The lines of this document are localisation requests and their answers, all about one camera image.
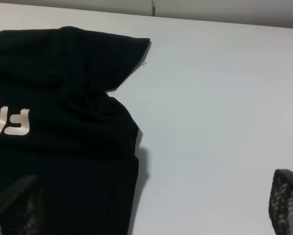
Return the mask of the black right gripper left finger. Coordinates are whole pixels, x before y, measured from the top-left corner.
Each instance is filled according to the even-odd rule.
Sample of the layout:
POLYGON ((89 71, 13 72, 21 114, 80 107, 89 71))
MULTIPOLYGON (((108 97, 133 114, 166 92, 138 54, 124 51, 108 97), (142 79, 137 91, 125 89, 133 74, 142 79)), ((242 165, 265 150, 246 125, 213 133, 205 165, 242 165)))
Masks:
POLYGON ((44 188, 37 175, 26 175, 0 193, 0 235, 42 235, 44 188))

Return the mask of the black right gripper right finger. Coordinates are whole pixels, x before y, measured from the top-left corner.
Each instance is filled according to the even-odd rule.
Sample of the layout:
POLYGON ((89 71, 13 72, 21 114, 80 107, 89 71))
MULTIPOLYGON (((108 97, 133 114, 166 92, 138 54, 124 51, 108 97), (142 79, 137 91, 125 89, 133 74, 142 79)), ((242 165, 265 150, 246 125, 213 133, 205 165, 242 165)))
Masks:
POLYGON ((269 197, 269 217, 277 235, 293 235, 293 172, 274 172, 269 197))

